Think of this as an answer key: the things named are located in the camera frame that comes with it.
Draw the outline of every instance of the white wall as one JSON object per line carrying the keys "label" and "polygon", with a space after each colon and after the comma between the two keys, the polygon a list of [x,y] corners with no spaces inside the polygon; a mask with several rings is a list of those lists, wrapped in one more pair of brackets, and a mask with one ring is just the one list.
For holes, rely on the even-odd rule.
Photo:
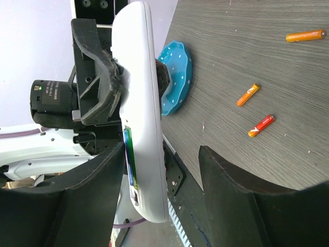
{"label": "white wall", "polygon": [[67,81],[74,64],[69,0],[0,1],[0,128],[32,123],[34,80]]}

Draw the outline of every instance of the blue plastic dish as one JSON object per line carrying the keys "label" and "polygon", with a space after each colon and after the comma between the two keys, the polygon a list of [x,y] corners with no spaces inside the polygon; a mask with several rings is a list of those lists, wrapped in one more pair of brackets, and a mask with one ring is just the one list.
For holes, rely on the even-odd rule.
{"label": "blue plastic dish", "polygon": [[171,82],[161,98],[162,115],[173,114],[184,102],[192,82],[193,64],[182,42],[172,41],[161,52],[159,61],[167,66]]}

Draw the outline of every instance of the wooden table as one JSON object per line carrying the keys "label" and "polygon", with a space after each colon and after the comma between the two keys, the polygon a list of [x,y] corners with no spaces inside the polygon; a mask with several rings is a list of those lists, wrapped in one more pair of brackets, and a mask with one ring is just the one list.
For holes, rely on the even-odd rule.
{"label": "wooden table", "polygon": [[[327,28],[328,0],[179,0],[167,38],[194,61],[190,94],[163,131],[195,179],[200,145],[268,181],[301,189],[329,179],[329,37],[287,43]],[[261,89],[242,107],[236,101]],[[255,138],[268,114],[276,121]]]}

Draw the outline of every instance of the aaa battery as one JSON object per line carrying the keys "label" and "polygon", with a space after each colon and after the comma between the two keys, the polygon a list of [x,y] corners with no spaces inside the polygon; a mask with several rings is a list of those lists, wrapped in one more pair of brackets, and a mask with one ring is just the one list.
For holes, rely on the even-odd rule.
{"label": "aaa battery", "polygon": [[320,40],[326,37],[327,32],[325,29],[313,30],[309,32],[298,32],[288,34],[286,36],[287,42],[299,42],[299,41],[309,41],[309,40]]}
{"label": "aaa battery", "polygon": [[268,115],[265,117],[259,124],[257,124],[252,130],[248,132],[248,135],[250,137],[257,136],[260,132],[262,132],[264,129],[266,129],[267,126],[269,126],[271,123],[275,121],[275,117],[272,115]]}
{"label": "aaa battery", "polygon": [[243,106],[260,88],[261,87],[257,84],[252,85],[251,88],[237,101],[236,105],[238,107]]}

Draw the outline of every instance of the screw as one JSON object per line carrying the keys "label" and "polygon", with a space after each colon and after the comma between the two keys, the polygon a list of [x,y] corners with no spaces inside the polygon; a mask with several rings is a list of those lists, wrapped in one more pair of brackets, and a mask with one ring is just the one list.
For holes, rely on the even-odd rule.
{"label": "screw", "polygon": [[100,6],[101,6],[102,9],[106,9],[108,7],[107,1],[102,0],[101,3],[100,3]]}
{"label": "screw", "polygon": [[86,77],[85,81],[86,81],[87,83],[91,83],[93,80],[92,80],[91,77]]}
{"label": "screw", "polygon": [[104,46],[108,46],[108,45],[109,45],[109,42],[108,42],[107,40],[104,40],[104,41],[103,41],[103,45],[104,45]]}
{"label": "screw", "polygon": [[91,2],[90,2],[90,0],[84,0],[84,1],[82,2],[82,5],[83,5],[84,7],[86,7],[86,8],[88,8],[88,7],[90,7]]}

